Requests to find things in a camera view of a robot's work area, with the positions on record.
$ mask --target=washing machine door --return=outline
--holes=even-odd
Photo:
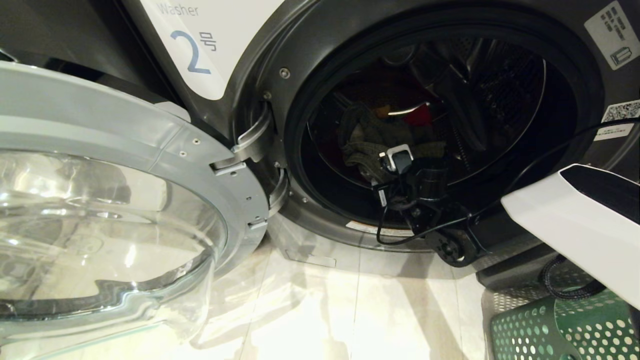
[[[145,223],[163,223],[155,241],[198,238],[216,277],[260,243],[269,215],[260,183],[243,162],[211,167],[234,154],[180,107],[8,61],[0,61],[0,84],[4,220],[17,208],[33,224],[110,219],[126,224],[118,230],[124,239],[141,236]],[[61,229],[71,237],[77,230]],[[156,262],[186,256],[185,246],[156,252]]]

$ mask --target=screw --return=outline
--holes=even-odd
[[[289,79],[291,77],[291,72],[286,67],[280,69],[280,77],[283,79]]]

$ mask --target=red cloth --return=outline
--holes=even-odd
[[[427,104],[418,106],[415,110],[404,117],[404,122],[411,126],[431,126],[431,111]]]

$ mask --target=front-load washing machine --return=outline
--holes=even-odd
[[[52,128],[6,122],[3,147],[108,161],[191,190],[227,225],[219,274],[267,223],[293,260],[406,276],[428,275],[434,257],[486,268],[540,243],[489,206],[519,171],[640,108],[634,0],[10,0],[0,9],[0,47],[13,62],[3,71],[16,82],[18,73],[80,78],[145,108],[36,83],[46,95],[29,102],[10,85],[8,95],[24,95],[14,116],[41,111],[29,117]],[[633,163],[639,133],[628,125],[576,138],[518,185],[569,163]],[[419,208],[379,226],[374,189],[390,174],[377,155],[397,145],[445,160],[447,197],[482,214],[382,245],[378,231],[381,242],[402,240],[412,218],[437,224]]]

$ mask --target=qr code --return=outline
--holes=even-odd
[[[638,117],[640,115],[640,100],[611,105],[602,118],[602,122]]]

